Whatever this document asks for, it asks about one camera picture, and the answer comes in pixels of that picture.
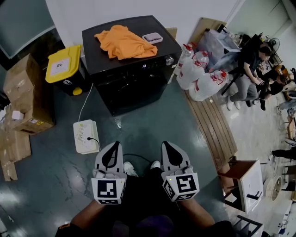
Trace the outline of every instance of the orange cloth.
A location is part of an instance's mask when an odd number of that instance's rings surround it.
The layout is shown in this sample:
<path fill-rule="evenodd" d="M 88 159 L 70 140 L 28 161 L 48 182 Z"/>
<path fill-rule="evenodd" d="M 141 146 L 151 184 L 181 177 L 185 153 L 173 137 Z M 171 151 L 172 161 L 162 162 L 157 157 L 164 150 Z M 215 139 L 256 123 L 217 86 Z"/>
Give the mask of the orange cloth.
<path fill-rule="evenodd" d="M 130 32 L 126 26 L 114 25 L 109 31 L 94 36 L 100 41 L 101 49 L 108 51 L 109 58 L 152 57 L 157 53 L 156 46 Z"/>

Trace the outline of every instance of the white cable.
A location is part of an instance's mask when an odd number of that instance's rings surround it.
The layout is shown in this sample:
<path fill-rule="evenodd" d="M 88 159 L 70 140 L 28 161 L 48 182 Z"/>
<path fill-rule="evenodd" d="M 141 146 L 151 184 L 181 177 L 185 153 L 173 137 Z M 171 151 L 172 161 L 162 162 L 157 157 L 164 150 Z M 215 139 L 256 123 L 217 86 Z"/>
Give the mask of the white cable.
<path fill-rule="evenodd" d="M 84 101 L 83 107 L 82 107 L 82 108 L 81 108 L 81 110 L 80 110 L 80 114 L 79 114 L 78 122 L 80 122 L 80 116 L 81 116 L 81 112 L 82 112 L 82 110 L 83 110 L 83 108 L 84 108 L 84 105 L 85 105 L 85 103 L 86 103 L 86 101 L 87 101 L 87 98 L 88 98 L 89 94 L 90 94 L 90 93 L 91 93 L 91 91 L 92 91 L 92 88 L 93 88 L 93 84 L 92 84 L 92 87 L 91 87 L 91 89 L 89 90 L 89 93 L 88 93 L 88 95 L 87 95 L 87 97 L 86 97 L 85 101 Z"/>

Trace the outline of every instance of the yellow lid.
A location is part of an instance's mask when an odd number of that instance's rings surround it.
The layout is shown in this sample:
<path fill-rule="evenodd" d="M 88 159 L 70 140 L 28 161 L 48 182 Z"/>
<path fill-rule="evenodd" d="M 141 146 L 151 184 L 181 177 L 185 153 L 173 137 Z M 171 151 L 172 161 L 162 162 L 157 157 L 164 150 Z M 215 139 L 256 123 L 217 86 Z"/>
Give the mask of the yellow lid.
<path fill-rule="evenodd" d="M 81 45 L 68 47 L 48 57 L 46 81 L 54 83 L 73 76 L 79 68 Z"/>
<path fill-rule="evenodd" d="M 82 89 L 80 87 L 76 87 L 73 91 L 73 95 L 79 95 L 82 93 Z"/>

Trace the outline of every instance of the wooden pallet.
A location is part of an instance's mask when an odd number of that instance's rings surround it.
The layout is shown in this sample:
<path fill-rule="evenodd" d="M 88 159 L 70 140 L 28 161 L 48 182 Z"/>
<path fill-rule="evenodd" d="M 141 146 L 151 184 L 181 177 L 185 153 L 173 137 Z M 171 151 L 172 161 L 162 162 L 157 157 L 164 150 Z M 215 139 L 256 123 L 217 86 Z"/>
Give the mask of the wooden pallet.
<path fill-rule="evenodd" d="M 188 91 L 185 91 L 185 94 L 218 171 L 237 152 L 237 147 L 227 120 L 219 104 L 212 97 L 201 102 L 196 102 L 190 98 Z"/>

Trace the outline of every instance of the knob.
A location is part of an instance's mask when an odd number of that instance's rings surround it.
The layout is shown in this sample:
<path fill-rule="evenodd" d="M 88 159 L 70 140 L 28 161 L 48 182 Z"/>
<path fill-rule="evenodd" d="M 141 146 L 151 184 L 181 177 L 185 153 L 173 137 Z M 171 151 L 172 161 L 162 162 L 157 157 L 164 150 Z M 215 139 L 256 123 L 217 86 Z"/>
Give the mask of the knob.
<path fill-rule="evenodd" d="M 166 65 L 167 65 L 167 66 L 172 65 L 173 62 L 174 62 L 174 59 L 173 59 L 171 56 L 168 56 L 168 57 L 166 58 Z"/>

